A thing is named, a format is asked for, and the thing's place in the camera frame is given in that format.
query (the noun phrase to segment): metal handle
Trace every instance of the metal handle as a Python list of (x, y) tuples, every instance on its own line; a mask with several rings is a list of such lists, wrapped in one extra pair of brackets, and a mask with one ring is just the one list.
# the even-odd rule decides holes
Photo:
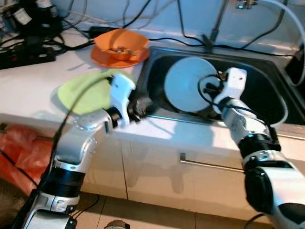
[(244, 170), (240, 169), (240, 168), (218, 166), (218, 165), (213, 165), (213, 164), (208, 164), (208, 163), (203, 163), (203, 162), (197, 162), (197, 161), (189, 161), (189, 160), (186, 160), (186, 154), (185, 153), (180, 153), (180, 163), (181, 164), (186, 164), (186, 165), (192, 165), (192, 166), (203, 166), (203, 167), (209, 167), (209, 168), (217, 168), (217, 169), (229, 170), (229, 171), (240, 172), (240, 173), (244, 172)]

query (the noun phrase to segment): kitchen counter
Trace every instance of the kitchen counter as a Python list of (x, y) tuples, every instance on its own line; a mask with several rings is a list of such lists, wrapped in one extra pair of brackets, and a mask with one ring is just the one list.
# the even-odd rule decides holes
[[(150, 45), (178, 49), (199, 50), (171, 42), (150, 42)], [(0, 71), (0, 121), (9, 116), (16, 119), (40, 120), (57, 125), (65, 115), (65, 109), (56, 101), (57, 88), (73, 79), (91, 71), (101, 69), (90, 59), (91, 47), (76, 52), (67, 52), (57, 57), (55, 62), (43, 63)], [(215, 50), (215, 53), (236, 55), (236, 51)], [(275, 58), (255, 53), (238, 52), (238, 55), (270, 60), (283, 66), (289, 59)], [(138, 79), (142, 63), (123, 69)], [(173, 145), (180, 148), (198, 150), (203, 147), (226, 148), (240, 157), (238, 148), (230, 138), (227, 128), (198, 125), (172, 120), (147, 118), (138, 124), (131, 124), (114, 131), (113, 137), (144, 143)], [(283, 153), (293, 161), (303, 162), (305, 141), (302, 138), (280, 137)]]

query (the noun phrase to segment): white plate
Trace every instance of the white plate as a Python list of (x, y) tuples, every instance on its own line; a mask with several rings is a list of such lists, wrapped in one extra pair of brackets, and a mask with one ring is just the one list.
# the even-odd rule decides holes
[(208, 61), (200, 57), (186, 57), (177, 61), (167, 72), (164, 90), (169, 102), (179, 110), (197, 112), (209, 104), (198, 93), (202, 77), (217, 74)]

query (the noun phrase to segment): sink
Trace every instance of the sink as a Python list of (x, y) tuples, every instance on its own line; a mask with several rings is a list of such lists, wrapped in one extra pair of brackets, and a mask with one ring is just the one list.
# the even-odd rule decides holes
[(290, 90), (290, 86), (272, 61), (156, 46), (150, 47), (150, 51), (150, 58), (143, 65), (137, 88), (148, 93), (160, 106), (153, 117), (211, 125), (219, 123), (219, 115), (211, 108), (196, 114), (180, 111), (171, 105), (164, 92), (164, 80), (170, 67), (182, 58), (199, 56), (209, 61), (218, 71), (223, 72), (230, 67), (247, 70), (246, 89), (241, 100), (267, 118), (270, 123), (277, 123), (283, 118), (284, 101), (289, 113), (285, 123), (305, 125), (305, 111), (301, 109), (302, 106), (298, 104), (299, 101)]

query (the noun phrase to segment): cabinet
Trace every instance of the cabinet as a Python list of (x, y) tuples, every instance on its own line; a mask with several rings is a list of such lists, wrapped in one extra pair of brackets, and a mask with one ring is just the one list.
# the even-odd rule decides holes
[(104, 196), (127, 198), (124, 179), (122, 149), (128, 142), (107, 137), (92, 156), (91, 168), (81, 190)]
[(237, 219), (256, 214), (245, 199), (243, 173), (180, 163), (183, 152), (188, 160), (241, 168), (234, 152), (226, 156), (213, 148), (196, 152), (138, 142), (130, 142), (130, 148), (123, 153), (130, 200)]

